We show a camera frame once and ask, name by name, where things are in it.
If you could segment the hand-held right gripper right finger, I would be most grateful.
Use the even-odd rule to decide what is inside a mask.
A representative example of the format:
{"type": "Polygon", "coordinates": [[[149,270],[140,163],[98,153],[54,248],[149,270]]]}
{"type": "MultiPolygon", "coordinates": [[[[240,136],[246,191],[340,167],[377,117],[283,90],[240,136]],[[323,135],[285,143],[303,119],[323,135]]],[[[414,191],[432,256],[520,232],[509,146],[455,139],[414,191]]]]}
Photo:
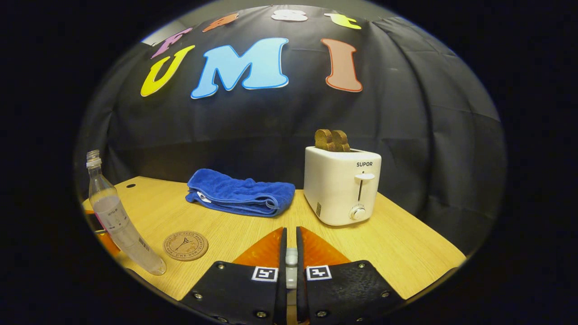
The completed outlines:
{"type": "Polygon", "coordinates": [[[405,302],[369,261],[350,261],[305,227],[296,241],[299,324],[373,325],[405,302]]]}

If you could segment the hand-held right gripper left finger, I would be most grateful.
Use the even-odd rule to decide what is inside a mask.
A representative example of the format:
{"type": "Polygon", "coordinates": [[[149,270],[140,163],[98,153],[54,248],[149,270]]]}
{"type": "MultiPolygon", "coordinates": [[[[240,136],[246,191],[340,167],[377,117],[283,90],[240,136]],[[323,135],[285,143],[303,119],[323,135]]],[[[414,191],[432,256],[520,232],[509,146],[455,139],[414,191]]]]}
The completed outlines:
{"type": "Polygon", "coordinates": [[[287,323],[287,229],[280,227],[231,263],[215,261],[181,303],[229,325],[287,323]]]}

